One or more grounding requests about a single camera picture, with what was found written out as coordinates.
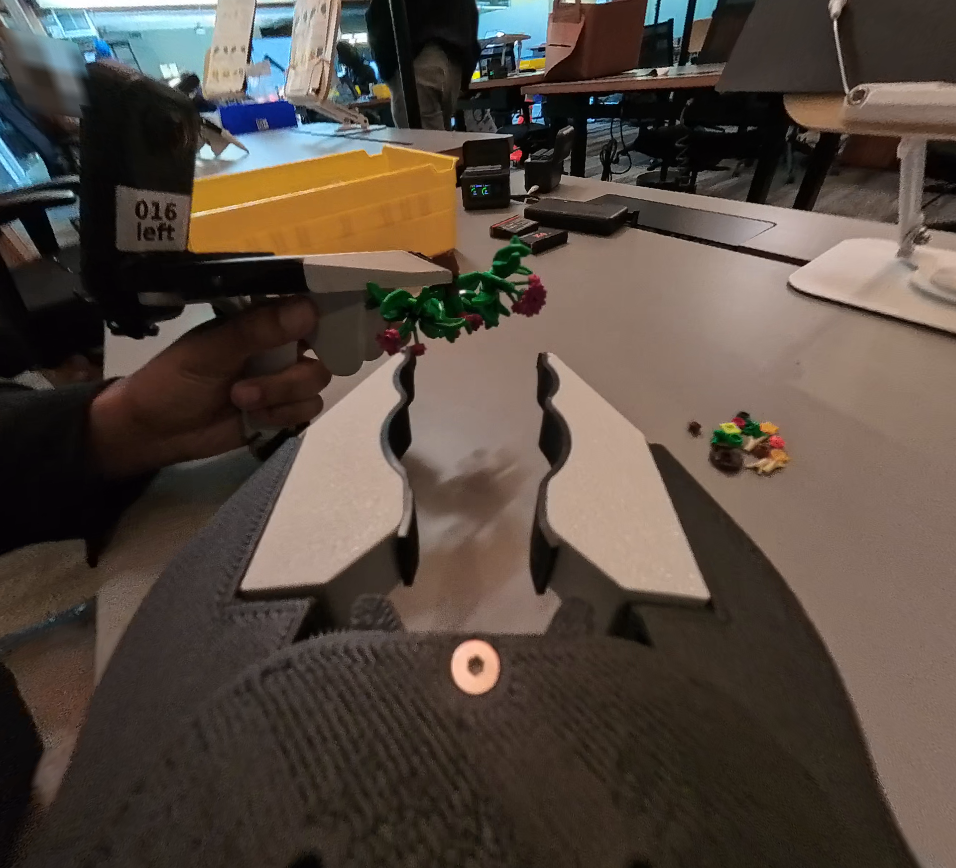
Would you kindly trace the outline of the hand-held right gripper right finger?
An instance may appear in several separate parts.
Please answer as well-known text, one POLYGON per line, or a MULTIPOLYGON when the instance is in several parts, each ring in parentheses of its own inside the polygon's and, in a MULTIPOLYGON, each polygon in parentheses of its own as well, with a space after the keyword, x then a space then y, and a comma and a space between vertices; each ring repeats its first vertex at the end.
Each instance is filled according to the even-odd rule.
POLYGON ((537 488, 529 550, 535 593, 586 603, 611 629, 641 605, 692 612, 711 592, 644 434, 562 359, 535 362, 537 488))

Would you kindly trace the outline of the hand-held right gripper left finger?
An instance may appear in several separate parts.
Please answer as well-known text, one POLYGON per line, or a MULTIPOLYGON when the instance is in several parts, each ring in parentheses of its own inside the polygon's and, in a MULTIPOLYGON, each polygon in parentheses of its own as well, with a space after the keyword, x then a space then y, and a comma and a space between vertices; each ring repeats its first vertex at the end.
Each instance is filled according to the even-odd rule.
POLYGON ((307 599, 344 624, 363 596, 414 584, 411 442, 416 358, 383 363, 305 433, 238 586, 242 599, 307 599))

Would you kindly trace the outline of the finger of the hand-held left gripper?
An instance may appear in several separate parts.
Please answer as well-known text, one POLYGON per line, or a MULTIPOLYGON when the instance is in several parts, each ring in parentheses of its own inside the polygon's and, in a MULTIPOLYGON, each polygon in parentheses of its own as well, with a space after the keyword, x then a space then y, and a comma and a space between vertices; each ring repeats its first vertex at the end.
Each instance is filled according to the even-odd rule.
POLYGON ((330 372, 357 372, 384 349, 378 337, 388 329, 380 312, 384 294, 452 282, 452 273, 405 251, 310 255, 303 259, 308 293, 317 311, 317 326, 307 341, 330 372))

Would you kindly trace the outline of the green toy plant brown pot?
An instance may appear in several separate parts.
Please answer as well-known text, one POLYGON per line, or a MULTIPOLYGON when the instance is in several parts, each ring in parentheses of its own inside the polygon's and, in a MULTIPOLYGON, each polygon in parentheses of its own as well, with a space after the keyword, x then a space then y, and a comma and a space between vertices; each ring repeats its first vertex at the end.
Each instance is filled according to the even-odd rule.
POLYGON ((368 306, 384 322, 376 344, 389 356, 409 350, 419 357, 426 340, 454 343, 461 336, 494 329, 513 315, 538 315, 546 306, 547 289, 525 266, 531 254, 526 242, 512 236, 496 251, 489 269, 454 275, 448 284, 417 291, 368 284, 368 306))

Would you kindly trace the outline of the person's left forearm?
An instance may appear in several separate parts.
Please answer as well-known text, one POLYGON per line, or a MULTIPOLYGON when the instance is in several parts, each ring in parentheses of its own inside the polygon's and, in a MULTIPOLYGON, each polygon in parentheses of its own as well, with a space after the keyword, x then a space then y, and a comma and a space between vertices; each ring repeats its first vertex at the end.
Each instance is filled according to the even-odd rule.
POLYGON ((2 381, 1 552, 82 541, 91 567, 133 492, 107 480, 92 451, 103 383, 35 389, 2 381))

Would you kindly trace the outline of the person's left hand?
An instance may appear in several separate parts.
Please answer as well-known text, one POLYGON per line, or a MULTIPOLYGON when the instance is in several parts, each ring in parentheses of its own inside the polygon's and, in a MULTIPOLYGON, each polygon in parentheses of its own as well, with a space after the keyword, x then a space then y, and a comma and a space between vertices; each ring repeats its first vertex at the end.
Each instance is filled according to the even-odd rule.
POLYGON ((114 381, 89 410, 95 463, 113 479, 229 453, 245 428, 293 430, 323 408, 331 381, 301 346, 316 328, 305 296, 202 325, 114 381))

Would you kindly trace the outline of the black office chair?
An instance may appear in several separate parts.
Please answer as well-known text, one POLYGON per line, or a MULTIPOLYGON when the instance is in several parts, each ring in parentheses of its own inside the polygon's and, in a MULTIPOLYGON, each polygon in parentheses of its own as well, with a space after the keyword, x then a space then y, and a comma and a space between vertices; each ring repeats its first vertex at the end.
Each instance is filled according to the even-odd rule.
POLYGON ((14 270, 42 262, 79 273, 78 243, 62 247, 50 217, 52 211, 64 207, 69 211, 71 226, 77 229, 78 193, 71 183, 45 184, 1 195, 2 287, 12 283, 14 270))

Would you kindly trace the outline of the blue plastic bin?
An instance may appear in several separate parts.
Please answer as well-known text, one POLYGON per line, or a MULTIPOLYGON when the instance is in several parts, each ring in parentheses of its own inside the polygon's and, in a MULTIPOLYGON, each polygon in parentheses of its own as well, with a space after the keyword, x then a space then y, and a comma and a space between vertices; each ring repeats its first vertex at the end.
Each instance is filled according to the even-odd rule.
POLYGON ((234 135, 296 129, 299 118, 287 100, 245 101, 222 104, 221 126, 234 135))

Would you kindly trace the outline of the pile of small toy pieces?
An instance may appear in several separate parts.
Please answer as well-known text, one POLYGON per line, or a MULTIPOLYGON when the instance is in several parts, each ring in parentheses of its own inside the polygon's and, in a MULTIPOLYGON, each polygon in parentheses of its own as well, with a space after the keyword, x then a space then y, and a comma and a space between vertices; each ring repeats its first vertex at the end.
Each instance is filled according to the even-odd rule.
POLYGON ((755 419, 740 411, 711 432, 709 462, 725 475, 747 470, 768 477, 790 461, 780 428, 771 420, 755 419))

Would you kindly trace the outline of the wooden display board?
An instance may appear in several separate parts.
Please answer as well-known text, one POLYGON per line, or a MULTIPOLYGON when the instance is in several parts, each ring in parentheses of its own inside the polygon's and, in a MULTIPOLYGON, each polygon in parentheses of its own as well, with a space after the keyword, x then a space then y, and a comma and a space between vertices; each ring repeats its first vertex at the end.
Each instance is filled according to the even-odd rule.
POLYGON ((294 106, 343 125, 352 120, 351 110, 330 98, 340 20, 341 0, 295 0, 284 93, 294 106))
POLYGON ((217 0, 202 92, 211 102, 245 95, 257 0, 217 0))

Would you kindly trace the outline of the black case with display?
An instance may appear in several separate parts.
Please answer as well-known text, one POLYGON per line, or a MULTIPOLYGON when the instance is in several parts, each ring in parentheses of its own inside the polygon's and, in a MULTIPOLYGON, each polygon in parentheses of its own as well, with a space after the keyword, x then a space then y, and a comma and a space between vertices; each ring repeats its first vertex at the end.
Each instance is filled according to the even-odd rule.
POLYGON ((466 212, 505 211, 511 205, 511 138, 473 137, 461 148, 458 187, 466 212))

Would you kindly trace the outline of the black power bank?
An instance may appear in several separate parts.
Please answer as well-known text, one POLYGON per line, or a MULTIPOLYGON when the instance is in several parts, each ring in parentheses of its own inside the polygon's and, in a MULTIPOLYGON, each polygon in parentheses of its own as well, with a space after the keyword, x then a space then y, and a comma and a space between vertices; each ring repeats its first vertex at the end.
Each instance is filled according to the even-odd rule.
POLYGON ((546 229, 604 238, 627 226, 629 209, 604 198, 592 202, 549 198, 526 205, 523 216, 546 229))

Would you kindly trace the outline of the white document stand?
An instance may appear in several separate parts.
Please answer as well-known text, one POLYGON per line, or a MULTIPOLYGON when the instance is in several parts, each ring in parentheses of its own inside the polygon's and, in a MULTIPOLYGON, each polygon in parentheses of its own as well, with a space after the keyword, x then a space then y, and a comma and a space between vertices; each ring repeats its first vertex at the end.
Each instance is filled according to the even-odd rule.
POLYGON ((896 240, 850 238, 795 271, 790 286, 808 297, 955 335, 953 250, 929 244, 922 204, 930 140, 953 140, 955 86, 944 82, 850 85, 840 32, 848 0, 830 0, 842 97, 796 97, 797 122, 825 132, 890 136, 900 165, 896 240))

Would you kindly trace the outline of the wooden office desk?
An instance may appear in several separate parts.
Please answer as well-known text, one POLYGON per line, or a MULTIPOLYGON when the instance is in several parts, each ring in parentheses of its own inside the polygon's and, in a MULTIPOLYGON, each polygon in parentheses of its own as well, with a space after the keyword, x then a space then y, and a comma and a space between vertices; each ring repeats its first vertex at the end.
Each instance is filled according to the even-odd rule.
POLYGON ((488 79, 478 78, 470 82, 466 95, 487 97, 492 91, 505 90, 507 93, 521 96, 567 97, 585 96, 587 101, 593 97, 635 92, 665 92, 672 94, 679 90, 713 89, 716 87, 725 63, 704 65, 683 65, 667 67, 656 73, 634 70, 626 73, 592 79, 574 81, 547 80, 542 71, 516 73, 508 77, 488 79))

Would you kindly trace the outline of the brown paper bag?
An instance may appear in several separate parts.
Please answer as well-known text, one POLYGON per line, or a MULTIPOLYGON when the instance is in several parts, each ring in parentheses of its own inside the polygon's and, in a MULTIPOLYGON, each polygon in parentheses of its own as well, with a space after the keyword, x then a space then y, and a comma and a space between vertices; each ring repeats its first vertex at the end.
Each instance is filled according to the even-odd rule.
POLYGON ((611 77, 639 66, 648 0, 554 0, 545 43, 545 83, 611 77))

